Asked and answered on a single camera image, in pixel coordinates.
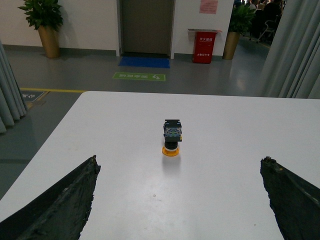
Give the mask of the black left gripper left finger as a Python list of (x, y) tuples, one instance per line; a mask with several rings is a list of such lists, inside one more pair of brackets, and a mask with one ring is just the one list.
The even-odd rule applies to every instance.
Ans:
[(2, 240), (78, 240), (101, 170), (92, 156), (0, 223)]

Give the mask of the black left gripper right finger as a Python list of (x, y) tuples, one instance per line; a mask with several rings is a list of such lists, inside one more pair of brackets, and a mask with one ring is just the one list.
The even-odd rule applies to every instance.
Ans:
[(263, 186), (285, 240), (320, 238), (320, 189), (269, 156), (260, 161)]

